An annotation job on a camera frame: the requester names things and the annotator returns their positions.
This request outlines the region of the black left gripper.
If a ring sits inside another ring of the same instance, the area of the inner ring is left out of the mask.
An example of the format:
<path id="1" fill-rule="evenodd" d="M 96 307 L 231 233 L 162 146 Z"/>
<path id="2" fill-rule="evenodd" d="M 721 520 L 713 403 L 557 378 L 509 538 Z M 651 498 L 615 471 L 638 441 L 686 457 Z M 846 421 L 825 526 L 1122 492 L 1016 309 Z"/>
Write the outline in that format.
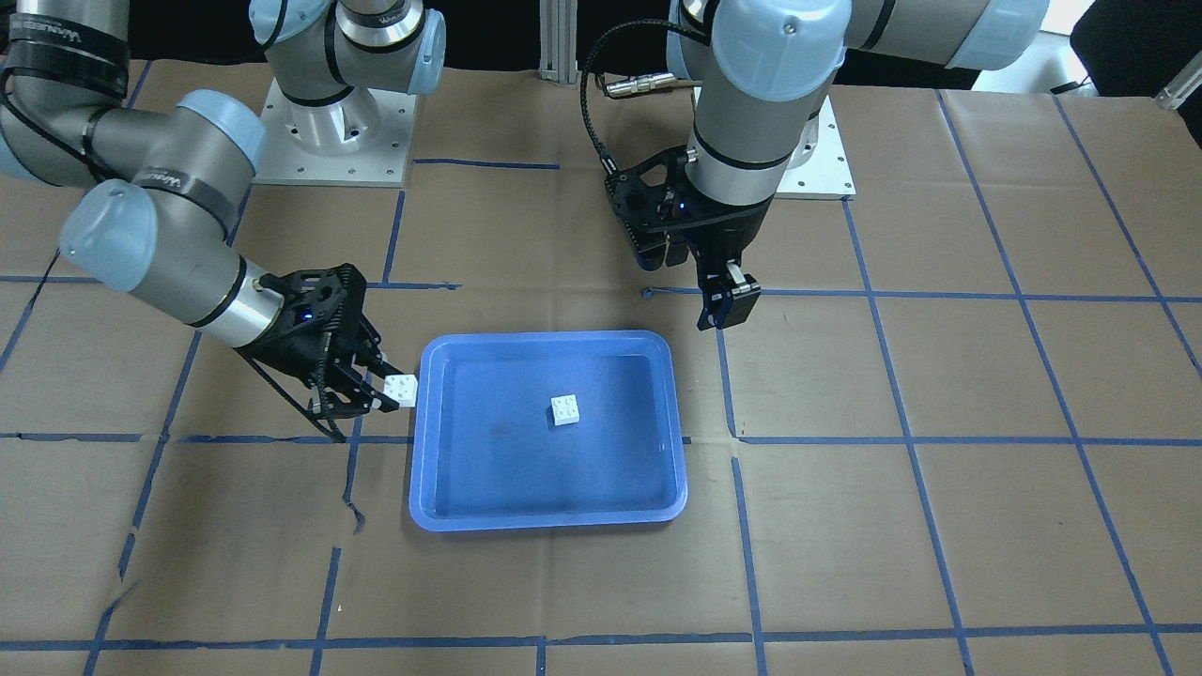
<path id="1" fill-rule="evenodd" d="M 770 201 L 722 204 L 686 174 L 686 149 L 676 146 L 621 168 L 603 153 L 605 188 L 639 269 L 654 272 L 694 257 L 702 312 L 696 327 L 728 330 L 746 321 L 763 287 L 742 269 Z"/>

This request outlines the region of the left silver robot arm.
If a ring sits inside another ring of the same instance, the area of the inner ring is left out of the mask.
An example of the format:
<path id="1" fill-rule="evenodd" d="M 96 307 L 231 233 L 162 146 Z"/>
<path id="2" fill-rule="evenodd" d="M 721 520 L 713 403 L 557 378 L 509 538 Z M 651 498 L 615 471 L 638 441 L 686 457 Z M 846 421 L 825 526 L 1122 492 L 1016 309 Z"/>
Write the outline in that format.
<path id="1" fill-rule="evenodd" d="M 666 32 L 665 75 L 618 85 L 639 96 L 700 85 L 683 146 L 621 167 L 601 140 L 582 88 L 582 120 L 603 167 L 609 208 L 641 269 L 691 257 L 702 309 L 697 330 L 746 321 L 763 287 L 743 253 L 763 226 L 778 184 L 817 115 L 846 53 L 906 57 L 944 69 L 1007 69 L 1029 47 L 1046 1 L 673 1 L 664 19 L 611 26 L 581 69 L 595 71 L 611 38 Z"/>

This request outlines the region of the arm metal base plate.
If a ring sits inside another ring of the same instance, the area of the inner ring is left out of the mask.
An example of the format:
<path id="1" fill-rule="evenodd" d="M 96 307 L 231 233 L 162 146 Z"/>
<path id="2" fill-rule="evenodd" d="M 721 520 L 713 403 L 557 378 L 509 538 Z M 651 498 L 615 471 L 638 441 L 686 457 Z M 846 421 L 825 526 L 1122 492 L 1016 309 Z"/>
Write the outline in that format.
<path id="1" fill-rule="evenodd" d="M 403 188 L 421 102 L 407 93 L 356 88 L 337 103 L 305 107 L 273 81 L 258 115 L 267 136 L 252 182 Z"/>
<path id="2" fill-rule="evenodd" d="M 795 147 L 776 198 L 850 200 L 857 195 L 853 170 L 841 142 L 840 128 L 831 97 L 815 119 L 807 123 L 801 142 Z"/>

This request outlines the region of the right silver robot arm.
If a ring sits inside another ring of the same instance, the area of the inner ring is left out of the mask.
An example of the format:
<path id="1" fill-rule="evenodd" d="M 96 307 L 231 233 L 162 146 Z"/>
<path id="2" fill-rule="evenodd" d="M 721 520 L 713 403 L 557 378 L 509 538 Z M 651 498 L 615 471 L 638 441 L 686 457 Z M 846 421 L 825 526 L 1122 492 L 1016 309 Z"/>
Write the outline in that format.
<path id="1" fill-rule="evenodd" d="M 200 57 L 270 64 L 298 146 L 331 154 L 382 137 L 375 90 L 438 88 L 447 26 L 421 1 L 252 1 L 246 26 L 201 22 Z M 388 364 L 349 263 L 274 275 L 227 244 L 268 130 L 246 103 L 188 93 L 168 113 L 125 107 L 127 1 L 2 8 L 2 172 L 85 189 L 63 226 L 69 261 L 232 346 L 258 374 L 294 376 L 319 423 L 412 407 L 415 376 Z"/>

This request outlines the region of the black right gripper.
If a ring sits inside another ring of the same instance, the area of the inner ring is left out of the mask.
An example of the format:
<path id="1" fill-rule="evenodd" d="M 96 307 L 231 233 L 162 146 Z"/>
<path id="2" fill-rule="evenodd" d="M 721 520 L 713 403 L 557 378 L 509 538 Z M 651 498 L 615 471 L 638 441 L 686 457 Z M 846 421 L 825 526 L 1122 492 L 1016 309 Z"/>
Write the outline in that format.
<path id="1" fill-rule="evenodd" d="M 365 374 L 399 376 L 379 349 L 377 330 L 365 319 L 365 278 L 343 263 L 331 269 L 297 269 L 287 275 L 266 273 L 254 290 L 282 295 L 282 308 L 262 336 L 236 350 L 252 369 L 270 380 L 267 368 L 294 376 L 310 393 L 302 407 L 278 383 L 282 395 L 304 419 L 361 419 L 371 411 L 394 413 L 403 402 L 365 384 Z"/>

